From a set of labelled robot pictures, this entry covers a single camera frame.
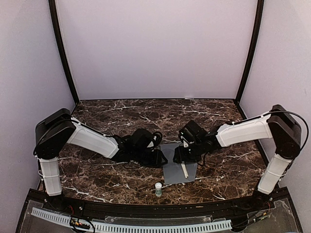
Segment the beige letter paper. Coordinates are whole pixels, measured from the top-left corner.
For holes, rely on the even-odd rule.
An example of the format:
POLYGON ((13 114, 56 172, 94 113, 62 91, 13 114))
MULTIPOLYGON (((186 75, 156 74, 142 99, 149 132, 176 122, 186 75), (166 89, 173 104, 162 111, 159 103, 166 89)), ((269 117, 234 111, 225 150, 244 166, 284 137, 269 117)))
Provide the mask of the beige letter paper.
POLYGON ((188 170, 187 170, 186 164, 185 164, 184 162, 182 162, 182 163, 181 163, 181 167, 182 167, 184 176, 185 176, 185 178, 187 179, 187 178, 189 177, 189 174, 188 174, 188 170))

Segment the grey envelope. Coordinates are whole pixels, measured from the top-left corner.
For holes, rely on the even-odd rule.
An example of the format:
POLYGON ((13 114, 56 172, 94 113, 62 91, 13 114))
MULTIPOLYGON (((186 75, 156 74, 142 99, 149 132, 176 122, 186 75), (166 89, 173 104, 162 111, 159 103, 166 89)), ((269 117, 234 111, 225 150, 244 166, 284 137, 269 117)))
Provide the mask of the grey envelope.
POLYGON ((178 147, 178 143, 162 144, 161 151, 167 158, 168 163, 163 165, 164 184, 190 183, 196 178, 197 163, 186 164, 188 177, 185 177, 184 171, 180 164, 173 162, 174 150, 178 147))

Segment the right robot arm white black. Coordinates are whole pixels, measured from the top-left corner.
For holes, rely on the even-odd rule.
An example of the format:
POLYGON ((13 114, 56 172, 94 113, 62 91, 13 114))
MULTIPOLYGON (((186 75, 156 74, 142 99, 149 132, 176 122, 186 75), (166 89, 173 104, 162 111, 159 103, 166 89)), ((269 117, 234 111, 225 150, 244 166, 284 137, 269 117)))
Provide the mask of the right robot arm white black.
POLYGON ((181 144, 174 151, 173 162, 197 163, 203 155, 235 144, 254 141, 262 145, 263 140, 272 141, 275 151, 266 164, 253 196, 248 199, 248 207, 257 211, 266 204, 279 180, 300 155, 309 135, 307 121, 280 104, 258 116, 217 125, 208 131, 191 120, 178 132, 181 144))

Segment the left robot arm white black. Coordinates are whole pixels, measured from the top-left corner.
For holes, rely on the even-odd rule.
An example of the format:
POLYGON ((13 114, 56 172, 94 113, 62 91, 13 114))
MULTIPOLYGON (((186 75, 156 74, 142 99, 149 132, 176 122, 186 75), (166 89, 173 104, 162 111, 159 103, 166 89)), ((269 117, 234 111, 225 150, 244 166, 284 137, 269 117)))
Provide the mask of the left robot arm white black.
POLYGON ((39 160, 41 176, 49 203, 57 211, 69 207, 63 197, 58 165, 59 153, 66 144, 80 146, 115 162, 134 161, 144 167, 161 168, 168 160, 158 149, 162 133, 137 129, 132 135, 118 136, 101 133, 72 117, 62 108, 35 127, 34 157, 39 160))

